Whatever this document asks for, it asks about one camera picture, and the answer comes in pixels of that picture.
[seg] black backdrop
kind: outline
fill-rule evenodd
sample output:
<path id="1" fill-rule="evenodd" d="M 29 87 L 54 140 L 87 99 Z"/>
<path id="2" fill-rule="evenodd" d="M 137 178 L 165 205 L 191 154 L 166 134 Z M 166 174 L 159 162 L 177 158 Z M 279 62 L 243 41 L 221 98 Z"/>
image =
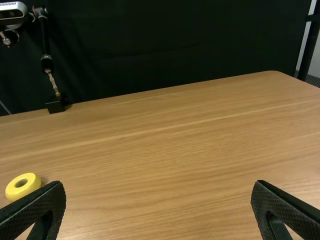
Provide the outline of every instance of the black backdrop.
<path id="1" fill-rule="evenodd" d="M 311 0 L 37 4 L 51 12 L 57 85 L 77 103 L 266 70 L 293 76 Z M 0 48 L 0 100 L 13 113 L 43 109 L 52 94 L 41 54 L 38 23 Z"/>

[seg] wood grain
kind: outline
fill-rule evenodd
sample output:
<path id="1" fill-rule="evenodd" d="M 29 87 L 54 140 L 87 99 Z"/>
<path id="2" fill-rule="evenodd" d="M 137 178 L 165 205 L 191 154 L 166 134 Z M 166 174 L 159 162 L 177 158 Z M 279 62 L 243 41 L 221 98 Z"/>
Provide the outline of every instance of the wood grain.
<path id="1" fill-rule="evenodd" d="M 259 240 L 256 180 L 320 208 L 319 119 L 320 90 L 275 71 L 0 117 L 0 189 L 60 180 L 60 240 Z"/>

